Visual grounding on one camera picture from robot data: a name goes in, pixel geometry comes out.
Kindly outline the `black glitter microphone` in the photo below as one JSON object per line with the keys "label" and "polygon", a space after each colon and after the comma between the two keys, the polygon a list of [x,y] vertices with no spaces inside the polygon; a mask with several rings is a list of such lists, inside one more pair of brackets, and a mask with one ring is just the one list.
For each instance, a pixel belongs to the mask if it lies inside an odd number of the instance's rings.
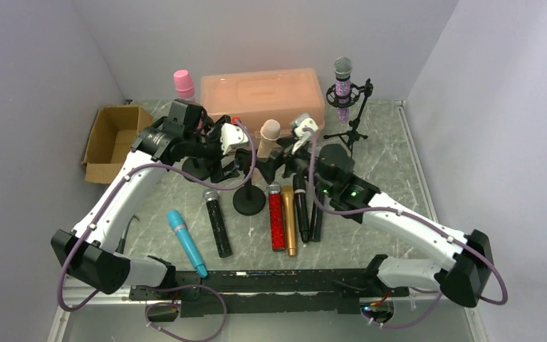
{"label": "black glitter microphone", "polygon": [[206,189],[203,194],[203,199],[207,206],[207,213],[212,226],[218,255],[222,259],[230,257],[233,254],[233,251],[220,207],[218,192],[212,189]]}

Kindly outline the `pink microphone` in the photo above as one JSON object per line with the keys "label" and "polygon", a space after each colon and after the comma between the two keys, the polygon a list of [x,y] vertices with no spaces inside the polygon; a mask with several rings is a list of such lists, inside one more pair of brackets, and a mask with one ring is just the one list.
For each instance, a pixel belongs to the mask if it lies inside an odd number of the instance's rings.
{"label": "pink microphone", "polygon": [[198,130],[203,133],[202,106],[195,100],[194,81],[188,70],[182,69],[173,74],[174,86],[178,98],[170,108],[172,122],[184,128],[184,131]]}

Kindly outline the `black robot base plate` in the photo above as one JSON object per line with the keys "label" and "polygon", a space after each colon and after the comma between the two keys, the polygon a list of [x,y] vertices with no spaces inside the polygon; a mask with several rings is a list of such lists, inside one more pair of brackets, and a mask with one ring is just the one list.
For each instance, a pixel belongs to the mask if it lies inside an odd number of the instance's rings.
{"label": "black robot base plate", "polygon": [[132,301],[175,301],[183,318],[220,314],[274,314],[334,311],[356,314],[368,299],[406,297],[406,287],[383,289],[364,269],[287,269],[210,271],[200,278],[194,271],[178,271],[178,290],[157,293],[135,286]]}

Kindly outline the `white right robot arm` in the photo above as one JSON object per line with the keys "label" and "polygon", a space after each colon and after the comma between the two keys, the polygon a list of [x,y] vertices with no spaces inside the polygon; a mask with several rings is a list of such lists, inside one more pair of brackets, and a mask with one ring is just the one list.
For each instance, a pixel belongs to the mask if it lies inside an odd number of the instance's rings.
{"label": "white right robot arm", "polygon": [[277,150],[256,162],[268,183],[275,180],[280,167],[284,177],[307,177],[310,166],[314,167],[314,185],[329,197],[333,213],[362,227],[381,229],[426,255],[426,259],[376,255],[365,272],[369,286],[382,291],[397,287],[437,290],[468,308],[484,298],[490,276],[497,273],[489,237],[476,229],[467,234],[445,227],[406,208],[355,175],[354,160],[339,144],[324,146],[315,158],[302,147],[295,154],[290,149]]}

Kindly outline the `brown cardboard box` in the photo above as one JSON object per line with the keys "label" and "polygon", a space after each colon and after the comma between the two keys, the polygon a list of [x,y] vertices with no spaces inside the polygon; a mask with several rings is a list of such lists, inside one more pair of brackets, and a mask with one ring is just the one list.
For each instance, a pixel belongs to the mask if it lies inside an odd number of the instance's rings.
{"label": "brown cardboard box", "polygon": [[139,105],[109,105],[98,111],[82,161],[85,181],[109,185],[121,171],[137,134],[152,124]]}

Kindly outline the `black clip round-base stand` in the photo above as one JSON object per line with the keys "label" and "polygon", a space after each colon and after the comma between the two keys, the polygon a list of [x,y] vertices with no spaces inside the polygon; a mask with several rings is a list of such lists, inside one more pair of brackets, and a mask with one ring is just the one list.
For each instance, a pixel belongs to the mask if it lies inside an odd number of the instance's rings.
{"label": "black clip round-base stand", "polygon": [[[251,151],[238,149],[234,161],[244,175],[247,176],[252,162]],[[277,169],[281,166],[281,162],[281,156],[257,158],[254,171],[258,170],[261,173],[264,173],[266,183],[271,184],[275,180],[275,174]],[[249,180],[234,193],[232,202],[234,209],[239,214],[254,216],[264,209],[266,196],[263,190],[252,184],[250,177]]]}

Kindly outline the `purple glitter microphone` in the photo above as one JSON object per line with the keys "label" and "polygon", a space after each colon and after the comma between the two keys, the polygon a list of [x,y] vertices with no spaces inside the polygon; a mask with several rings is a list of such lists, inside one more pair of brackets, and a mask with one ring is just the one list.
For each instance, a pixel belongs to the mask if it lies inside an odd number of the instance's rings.
{"label": "purple glitter microphone", "polygon": [[340,57],[335,60],[335,96],[337,106],[337,115],[340,123],[347,123],[349,118],[351,82],[350,75],[353,70],[352,61],[348,57]]}

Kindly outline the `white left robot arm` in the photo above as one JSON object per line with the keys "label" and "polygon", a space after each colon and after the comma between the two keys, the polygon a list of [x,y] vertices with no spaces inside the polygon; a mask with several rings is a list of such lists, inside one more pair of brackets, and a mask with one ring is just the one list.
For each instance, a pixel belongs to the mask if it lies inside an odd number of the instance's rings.
{"label": "white left robot arm", "polygon": [[237,147],[254,146],[239,118],[212,120],[204,107],[174,100],[167,116],[141,130],[119,173],[92,210],[71,231],[59,229],[51,246],[67,276],[112,294],[122,286],[173,287],[175,267],[153,256],[135,258],[117,251],[125,228],[152,188],[175,163],[187,157],[219,162]]}

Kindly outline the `red glitter microphone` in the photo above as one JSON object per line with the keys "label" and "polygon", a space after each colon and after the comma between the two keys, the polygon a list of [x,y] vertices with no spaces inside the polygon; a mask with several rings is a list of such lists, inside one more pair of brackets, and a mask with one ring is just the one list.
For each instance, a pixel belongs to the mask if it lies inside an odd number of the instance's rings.
{"label": "red glitter microphone", "polygon": [[269,204],[271,248],[274,252],[282,252],[286,249],[286,240],[281,200],[281,186],[277,183],[272,183],[267,186],[266,192],[268,194]]}

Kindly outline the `peach beige microphone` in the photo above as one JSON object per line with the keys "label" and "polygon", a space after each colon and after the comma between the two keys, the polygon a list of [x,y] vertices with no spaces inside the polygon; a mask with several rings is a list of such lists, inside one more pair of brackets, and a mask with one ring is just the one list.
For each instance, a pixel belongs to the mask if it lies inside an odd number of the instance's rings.
{"label": "peach beige microphone", "polygon": [[257,159],[269,158],[280,137],[281,125],[277,120],[267,120],[260,129],[259,146],[256,150]]}

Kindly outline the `slim black microphone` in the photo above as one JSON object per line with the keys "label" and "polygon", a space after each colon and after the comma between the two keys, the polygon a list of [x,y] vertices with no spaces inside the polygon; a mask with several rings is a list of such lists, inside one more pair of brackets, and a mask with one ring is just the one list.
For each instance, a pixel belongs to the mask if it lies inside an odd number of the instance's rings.
{"label": "slim black microphone", "polygon": [[307,213],[306,182],[300,175],[293,176],[294,205],[299,234],[303,243],[310,240]]}

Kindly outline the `blue plastic microphone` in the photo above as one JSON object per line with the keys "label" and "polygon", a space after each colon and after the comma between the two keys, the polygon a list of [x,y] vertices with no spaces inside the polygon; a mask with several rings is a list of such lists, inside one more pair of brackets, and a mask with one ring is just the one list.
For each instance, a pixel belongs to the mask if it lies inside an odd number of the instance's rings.
{"label": "blue plastic microphone", "polygon": [[178,238],[187,258],[192,265],[193,269],[197,272],[200,278],[205,279],[208,277],[208,271],[205,266],[202,255],[189,233],[186,222],[182,215],[177,210],[171,210],[167,213],[167,221],[171,230]]}

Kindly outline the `black shock mount round-base stand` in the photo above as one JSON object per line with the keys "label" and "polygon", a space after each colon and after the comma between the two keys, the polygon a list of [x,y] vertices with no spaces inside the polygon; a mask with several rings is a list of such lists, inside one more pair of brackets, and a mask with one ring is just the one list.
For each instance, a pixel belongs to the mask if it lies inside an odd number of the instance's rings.
{"label": "black shock mount round-base stand", "polygon": [[185,148],[187,159],[182,163],[182,171],[199,180],[210,177],[212,163],[221,156],[219,136],[215,128],[193,134]]}

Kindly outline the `black silver-head microphone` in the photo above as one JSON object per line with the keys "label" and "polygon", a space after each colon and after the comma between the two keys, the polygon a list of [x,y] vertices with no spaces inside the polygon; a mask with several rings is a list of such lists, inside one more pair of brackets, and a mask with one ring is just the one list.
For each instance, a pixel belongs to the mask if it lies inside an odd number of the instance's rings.
{"label": "black silver-head microphone", "polygon": [[325,194],[323,190],[316,189],[314,201],[311,211],[311,220],[309,228],[309,241],[310,242],[320,242],[322,235],[322,226],[323,226],[323,210],[316,204],[318,200],[321,204],[324,203]]}

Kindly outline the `gold microphone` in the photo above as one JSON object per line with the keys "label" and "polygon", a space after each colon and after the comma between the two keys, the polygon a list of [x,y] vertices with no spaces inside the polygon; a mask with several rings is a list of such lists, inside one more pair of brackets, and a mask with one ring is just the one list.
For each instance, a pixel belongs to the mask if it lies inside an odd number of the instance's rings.
{"label": "gold microphone", "polygon": [[298,247],[296,238],[294,191],[292,186],[284,185],[281,187],[281,199],[283,205],[287,254],[290,257],[296,257],[298,254]]}

